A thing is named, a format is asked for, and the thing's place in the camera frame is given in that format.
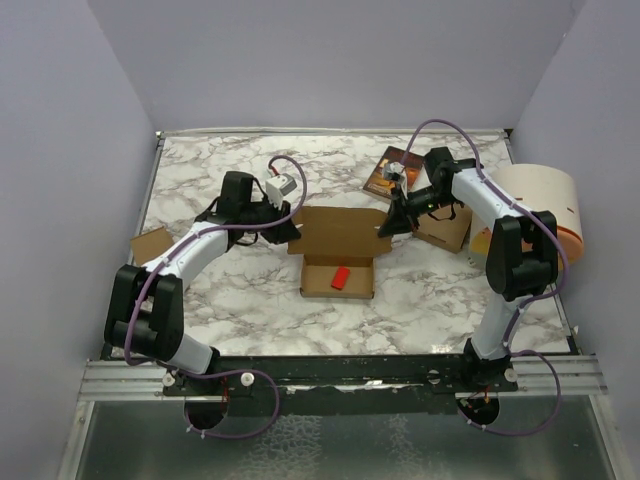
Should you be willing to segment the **small red block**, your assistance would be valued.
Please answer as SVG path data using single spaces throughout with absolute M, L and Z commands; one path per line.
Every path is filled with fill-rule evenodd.
M 331 287 L 335 290 L 342 291 L 349 279 L 350 269 L 344 266 L 340 266 L 336 269 L 335 274 L 331 281 Z

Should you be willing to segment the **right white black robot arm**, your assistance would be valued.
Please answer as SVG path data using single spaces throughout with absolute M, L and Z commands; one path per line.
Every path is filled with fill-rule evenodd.
M 556 282 L 565 258 L 557 238 L 557 220 L 550 211 L 533 211 L 493 183 L 478 158 L 455 160 L 439 147 L 423 157 L 428 187 L 408 192 L 404 162 L 388 163 L 382 176 L 392 183 L 387 218 L 380 238 L 415 231 L 419 218 L 443 207 L 467 206 L 490 229 L 485 263 L 493 291 L 480 325 L 466 342 L 459 367 L 461 383 L 481 391 L 507 368 L 519 317 L 545 296 Z

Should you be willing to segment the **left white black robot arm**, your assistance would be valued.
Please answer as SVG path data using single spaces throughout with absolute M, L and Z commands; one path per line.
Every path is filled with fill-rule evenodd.
M 276 174 L 260 186 L 253 175 L 225 174 L 220 195 L 190 230 L 159 256 L 116 273 L 104 330 L 105 342 L 186 372 L 186 382 L 206 395 L 220 385 L 212 364 L 219 352 L 184 332 L 183 296 L 213 260 L 239 245 L 246 233 L 271 244 L 301 237 L 285 196 L 296 181 Z

